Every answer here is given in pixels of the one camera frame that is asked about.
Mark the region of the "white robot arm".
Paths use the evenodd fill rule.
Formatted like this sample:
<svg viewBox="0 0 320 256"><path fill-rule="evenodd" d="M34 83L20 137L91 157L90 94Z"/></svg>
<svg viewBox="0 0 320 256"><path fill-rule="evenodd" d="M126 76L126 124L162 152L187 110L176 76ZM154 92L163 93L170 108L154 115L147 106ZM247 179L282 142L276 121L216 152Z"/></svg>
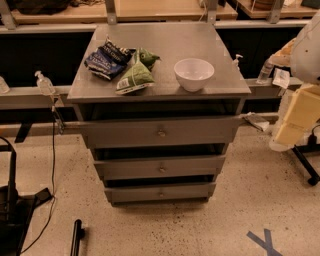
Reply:
<svg viewBox="0 0 320 256"><path fill-rule="evenodd" d="M299 89L281 99L269 147L287 151L320 119L320 11L294 40L271 56L278 66L287 66L302 82Z"/></svg>

